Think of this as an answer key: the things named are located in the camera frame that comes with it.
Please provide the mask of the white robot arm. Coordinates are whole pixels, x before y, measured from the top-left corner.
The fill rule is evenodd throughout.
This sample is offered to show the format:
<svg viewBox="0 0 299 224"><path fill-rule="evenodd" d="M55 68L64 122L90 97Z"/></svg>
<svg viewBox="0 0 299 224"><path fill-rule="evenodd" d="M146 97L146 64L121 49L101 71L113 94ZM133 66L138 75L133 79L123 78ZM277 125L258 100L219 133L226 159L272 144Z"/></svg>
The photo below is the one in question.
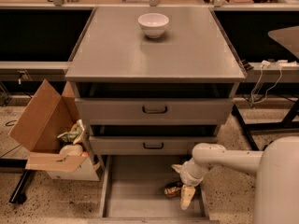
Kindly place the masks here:
<svg viewBox="0 0 299 224"><path fill-rule="evenodd" d="M195 188L214 167L223 166L254 175L253 224L299 224L299 137L273 141L263 151L228 150L200 143L192 158L172 168L183 183L180 207L189 207Z"/></svg>

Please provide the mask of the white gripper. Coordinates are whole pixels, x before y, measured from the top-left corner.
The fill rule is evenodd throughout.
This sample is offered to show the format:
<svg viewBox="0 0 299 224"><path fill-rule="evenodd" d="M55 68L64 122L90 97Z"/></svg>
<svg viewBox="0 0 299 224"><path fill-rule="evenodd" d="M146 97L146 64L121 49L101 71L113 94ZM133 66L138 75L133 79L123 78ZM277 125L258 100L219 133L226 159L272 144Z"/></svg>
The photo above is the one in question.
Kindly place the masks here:
<svg viewBox="0 0 299 224"><path fill-rule="evenodd" d="M172 164L171 168L180 174L184 186L181 189L180 208L186 210L195 194L195 187L198 186L207 174L207 168L197 164L193 159L181 164Z"/></svg>

